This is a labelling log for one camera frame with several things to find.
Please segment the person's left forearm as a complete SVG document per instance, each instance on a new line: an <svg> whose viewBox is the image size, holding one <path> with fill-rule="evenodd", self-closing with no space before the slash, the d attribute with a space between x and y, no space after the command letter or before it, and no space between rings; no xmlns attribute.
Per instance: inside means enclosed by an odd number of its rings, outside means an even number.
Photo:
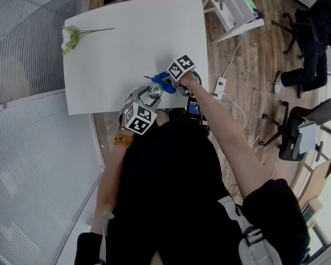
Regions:
<svg viewBox="0 0 331 265"><path fill-rule="evenodd" d="M121 169L126 151L125 145L114 145L99 181L96 207L90 228L90 231L95 234L101 235L103 233L102 217L106 211L112 213L116 206Z"/></svg>

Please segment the black waist-mounted screen device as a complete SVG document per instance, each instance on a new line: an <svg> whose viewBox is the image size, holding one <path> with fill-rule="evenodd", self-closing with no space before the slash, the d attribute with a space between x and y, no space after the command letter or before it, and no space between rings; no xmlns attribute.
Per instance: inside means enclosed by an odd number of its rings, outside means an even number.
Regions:
<svg viewBox="0 0 331 265"><path fill-rule="evenodd" d="M192 123L208 126L207 120L202 112L202 109L200 108L197 100L193 97L188 98L186 117Z"/></svg>

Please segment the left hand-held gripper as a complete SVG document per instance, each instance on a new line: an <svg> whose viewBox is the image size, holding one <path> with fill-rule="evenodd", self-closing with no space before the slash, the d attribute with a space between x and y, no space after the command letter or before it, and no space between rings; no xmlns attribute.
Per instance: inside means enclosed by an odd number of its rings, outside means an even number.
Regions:
<svg viewBox="0 0 331 265"><path fill-rule="evenodd" d="M142 102L141 96L147 94L150 86L141 86L135 89L125 101L119 113L119 133L125 130L143 135L155 122L161 97L147 96L147 108L138 104Z"/></svg>

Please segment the person's black sweater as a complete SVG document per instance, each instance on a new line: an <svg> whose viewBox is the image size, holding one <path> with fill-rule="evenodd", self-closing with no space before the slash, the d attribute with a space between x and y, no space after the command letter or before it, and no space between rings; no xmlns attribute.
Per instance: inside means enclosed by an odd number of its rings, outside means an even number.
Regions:
<svg viewBox="0 0 331 265"><path fill-rule="evenodd" d="M127 147L113 212L103 233L77 240L74 265L242 265L242 232L218 202L229 196L205 129L182 117L150 128ZM301 265L309 244L298 201L284 179L269 179L237 206L277 250Z"/></svg>

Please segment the white power strip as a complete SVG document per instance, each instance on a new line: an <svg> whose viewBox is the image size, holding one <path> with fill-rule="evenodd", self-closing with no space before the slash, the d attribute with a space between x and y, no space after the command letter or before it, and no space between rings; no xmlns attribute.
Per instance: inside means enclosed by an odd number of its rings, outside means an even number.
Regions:
<svg viewBox="0 0 331 265"><path fill-rule="evenodd" d="M226 86L226 82L227 80L223 77L218 77L217 78L217 82L213 91L213 97L215 99L221 100L222 96L224 94L225 91L225 86Z"/></svg>

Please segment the grey pad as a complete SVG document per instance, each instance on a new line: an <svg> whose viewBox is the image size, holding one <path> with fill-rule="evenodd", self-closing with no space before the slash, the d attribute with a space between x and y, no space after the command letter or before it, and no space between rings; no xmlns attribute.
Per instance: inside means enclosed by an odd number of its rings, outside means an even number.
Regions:
<svg viewBox="0 0 331 265"><path fill-rule="evenodd" d="M313 121L303 123L298 126L298 133L302 135L299 150L300 154L303 154L315 148L316 130L317 124Z"/></svg>

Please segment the black office chair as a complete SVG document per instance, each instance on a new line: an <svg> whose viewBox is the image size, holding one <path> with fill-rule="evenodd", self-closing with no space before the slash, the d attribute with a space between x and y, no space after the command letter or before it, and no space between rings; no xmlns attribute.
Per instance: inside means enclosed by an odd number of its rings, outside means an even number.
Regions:
<svg viewBox="0 0 331 265"><path fill-rule="evenodd" d="M311 18L310 12L315 9L317 5L321 4L324 0L316 0L312 6L307 9L298 9L295 13L295 21L291 18L289 13L284 13L283 17L287 18L289 21L289 27L276 22L274 20L271 21L272 25L276 25L282 30L288 32L292 39L288 45L288 48L283 51L284 55L287 55L295 43L298 44L300 54L298 58L301 60L304 58L306 53L306 44L308 39L313 39L315 41L319 41L319 35L316 28L316 25Z"/></svg>
<svg viewBox="0 0 331 265"><path fill-rule="evenodd" d="M303 154L299 153L302 135L298 133L298 126L313 121L318 127L331 121L331 98L321 102L312 109L294 107L289 110L289 103L287 101L281 102L281 105L285 107L282 123L279 123L265 113L262 114L262 119L268 120L277 126L277 133L267 142L261 141L259 145L266 147L280 137L281 144L278 145L279 159L284 161L300 161L307 152ZM316 140L314 148L318 152L316 160L319 160L321 156L322 147L323 143L317 144Z"/></svg>

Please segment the blue cloth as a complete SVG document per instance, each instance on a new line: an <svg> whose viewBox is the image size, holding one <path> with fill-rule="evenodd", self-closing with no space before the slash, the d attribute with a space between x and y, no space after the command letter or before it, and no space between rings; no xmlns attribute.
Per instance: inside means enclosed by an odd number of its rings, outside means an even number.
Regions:
<svg viewBox="0 0 331 265"><path fill-rule="evenodd" d="M159 75L170 75L170 74L168 72L162 72ZM158 83L163 88L163 91L165 91L165 92L167 92L169 94L174 94L176 92L176 88L173 87L172 81L171 82L161 82L158 79L157 76L158 75L155 75L154 77L145 76L145 78L151 79L152 82L154 82L154 83Z"/></svg>

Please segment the wooden desk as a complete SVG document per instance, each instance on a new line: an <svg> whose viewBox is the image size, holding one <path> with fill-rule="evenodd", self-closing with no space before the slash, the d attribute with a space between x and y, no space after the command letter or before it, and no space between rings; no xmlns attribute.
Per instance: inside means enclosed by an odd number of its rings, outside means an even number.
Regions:
<svg viewBox="0 0 331 265"><path fill-rule="evenodd" d="M308 169L310 176L298 199L302 211L310 207L314 212L318 212L323 208L323 204L319 201L318 197L321 195L327 182L325 176L330 165L330 160L331 158L314 169L304 163L303 166Z"/></svg>

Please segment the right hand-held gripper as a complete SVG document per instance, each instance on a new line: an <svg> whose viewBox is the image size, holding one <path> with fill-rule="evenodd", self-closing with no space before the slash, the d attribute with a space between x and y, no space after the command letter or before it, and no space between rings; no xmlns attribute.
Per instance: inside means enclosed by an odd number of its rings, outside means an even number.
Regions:
<svg viewBox="0 0 331 265"><path fill-rule="evenodd" d="M192 93L188 90L186 86L180 84L181 78L187 73L190 72L195 77L195 64L188 57L184 55L175 59L167 68L169 75L158 75L158 79L161 82L171 82L174 88L179 88L180 93L185 97L191 97Z"/></svg>

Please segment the small silver metal cup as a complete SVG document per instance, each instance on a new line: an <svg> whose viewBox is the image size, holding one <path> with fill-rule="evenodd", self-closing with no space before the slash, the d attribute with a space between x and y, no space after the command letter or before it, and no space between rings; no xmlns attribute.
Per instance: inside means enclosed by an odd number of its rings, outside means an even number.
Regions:
<svg viewBox="0 0 331 265"><path fill-rule="evenodd" d="M151 99L160 98L162 94L163 94L163 88L158 83L153 83L152 85L150 85L147 91L147 95Z"/></svg>

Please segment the person's right forearm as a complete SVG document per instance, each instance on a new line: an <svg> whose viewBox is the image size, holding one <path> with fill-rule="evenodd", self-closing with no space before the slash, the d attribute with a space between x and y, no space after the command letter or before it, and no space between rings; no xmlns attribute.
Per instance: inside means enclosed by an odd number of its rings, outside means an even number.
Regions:
<svg viewBox="0 0 331 265"><path fill-rule="evenodd" d="M186 73L180 84L195 96L236 179L242 198L260 188L269 173L250 148L243 130L234 117L207 92L192 73Z"/></svg>

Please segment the white artificial flowers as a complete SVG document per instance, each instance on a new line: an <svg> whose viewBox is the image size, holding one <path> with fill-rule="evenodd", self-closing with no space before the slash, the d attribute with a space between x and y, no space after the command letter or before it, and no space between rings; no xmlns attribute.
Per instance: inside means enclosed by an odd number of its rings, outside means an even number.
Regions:
<svg viewBox="0 0 331 265"><path fill-rule="evenodd" d="M104 28L104 29L94 29L94 30L81 30L74 25L63 26L62 27L62 44L61 49L62 53L65 55L70 51L74 50L78 45L80 39L88 34L114 30L114 28Z"/></svg>

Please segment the ribbed glass partition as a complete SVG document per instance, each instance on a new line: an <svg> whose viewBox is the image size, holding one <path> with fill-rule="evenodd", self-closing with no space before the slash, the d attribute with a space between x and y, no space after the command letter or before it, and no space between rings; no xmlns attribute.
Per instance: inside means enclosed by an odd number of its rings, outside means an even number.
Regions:
<svg viewBox="0 0 331 265"><path fill-rule="evenodd" d="M89 0L0 0L0 108L64 88L62 27Z"/></svg>

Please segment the white wooden chair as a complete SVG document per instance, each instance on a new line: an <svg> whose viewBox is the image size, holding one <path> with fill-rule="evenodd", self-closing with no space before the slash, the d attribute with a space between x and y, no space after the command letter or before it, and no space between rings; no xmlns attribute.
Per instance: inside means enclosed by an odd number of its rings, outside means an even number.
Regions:
<svg viewBox="0 0 331 265"><path fill-rule="evenodd" d="M265 24L262 12L252 0L223 0L223 10L214 0L203 0L203 9L205 14L215 13L224 28L224 33L213 41L214 44Z"/></svg>

